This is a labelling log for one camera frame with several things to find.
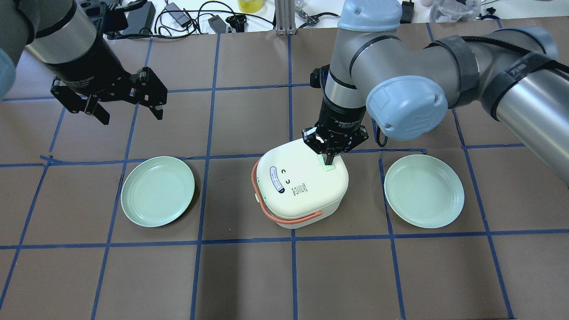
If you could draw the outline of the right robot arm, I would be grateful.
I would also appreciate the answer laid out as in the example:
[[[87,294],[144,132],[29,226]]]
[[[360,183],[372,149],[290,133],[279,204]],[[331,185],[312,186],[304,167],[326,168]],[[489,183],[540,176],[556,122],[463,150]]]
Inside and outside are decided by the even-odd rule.
[[[368,139],[365,113],[388,139],[413,140],[477,100],[568,182],[568,67],[550,33],[503,28],[411,51],[396,36],[401,15],[396,0],[344,3],[331,63],[311,75],[323,102],[315,126],[302,131],[305,144],[331,164]]]

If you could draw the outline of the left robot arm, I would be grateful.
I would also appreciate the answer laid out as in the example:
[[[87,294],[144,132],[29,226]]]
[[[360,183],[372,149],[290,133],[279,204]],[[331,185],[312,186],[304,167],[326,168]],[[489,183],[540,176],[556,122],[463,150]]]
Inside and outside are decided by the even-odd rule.
[[[108,125],[101,103],[126,101],[163,118],[167,88],[149,67],[131,74],[108,46],[104,35],[124,30],[126,5],[101,0],[3,0],[1,2],[1,97],[16,81],[16,67],[26,49],[50,69],[50,92],[69,113],[80,112]]]

